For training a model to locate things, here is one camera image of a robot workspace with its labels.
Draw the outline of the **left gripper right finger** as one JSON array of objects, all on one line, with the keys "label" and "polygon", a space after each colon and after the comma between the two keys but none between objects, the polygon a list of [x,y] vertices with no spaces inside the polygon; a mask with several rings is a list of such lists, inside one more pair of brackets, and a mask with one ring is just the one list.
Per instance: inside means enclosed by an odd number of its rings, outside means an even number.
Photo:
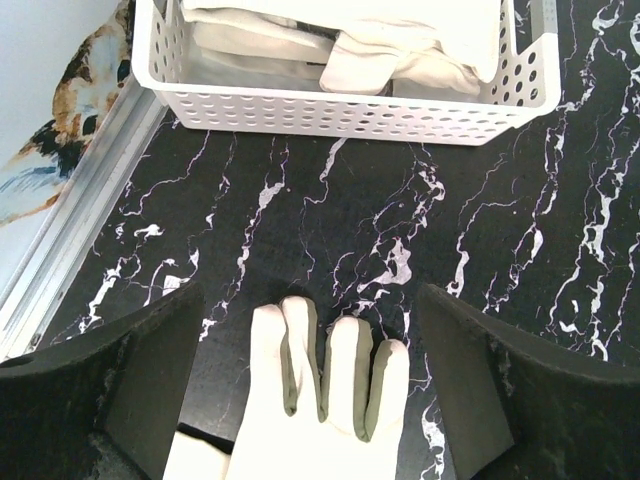
[{"label": "left gripper right finger", "polygon": [[417,311],[457,478],[638,478],[638,369],[568,350],[433,284]]}]

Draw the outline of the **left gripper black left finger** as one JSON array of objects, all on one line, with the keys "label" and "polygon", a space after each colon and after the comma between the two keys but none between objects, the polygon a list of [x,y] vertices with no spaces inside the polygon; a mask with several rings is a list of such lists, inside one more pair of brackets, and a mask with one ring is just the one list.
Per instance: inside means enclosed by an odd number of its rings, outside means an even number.
[{"label": "left gripper black left finger", "polygon": [[162,478],[203,311],[202,288],[187,284],[2,362],[2,478]]}]

